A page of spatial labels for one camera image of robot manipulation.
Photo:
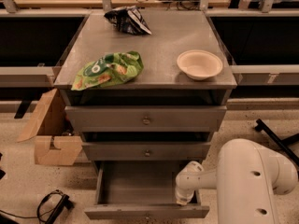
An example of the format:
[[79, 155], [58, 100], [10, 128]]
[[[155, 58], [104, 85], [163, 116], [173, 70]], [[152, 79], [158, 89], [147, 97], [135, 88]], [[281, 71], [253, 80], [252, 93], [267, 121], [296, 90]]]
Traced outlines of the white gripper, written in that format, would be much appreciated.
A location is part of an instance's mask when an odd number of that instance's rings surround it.
[[190, 161], [176, 176], [175, 197], [177, 204], [187, 205], [200, 189], [215, 189], [216, 170], [205, 171], [202, 164]]

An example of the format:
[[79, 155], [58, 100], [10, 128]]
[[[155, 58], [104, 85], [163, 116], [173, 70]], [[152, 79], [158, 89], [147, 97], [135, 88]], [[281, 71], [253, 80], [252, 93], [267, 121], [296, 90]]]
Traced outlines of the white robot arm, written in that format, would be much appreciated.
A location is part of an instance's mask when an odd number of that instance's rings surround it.
[[292, 192], [297, 182], [288, 158], [251, 140], [233, 139], [222, 146], [214, 170], [189, 162], [177, 174], [175, 196], [185, 205], [199, 189], [215, 189], [219, 224], [279, 224], [275, 197]]

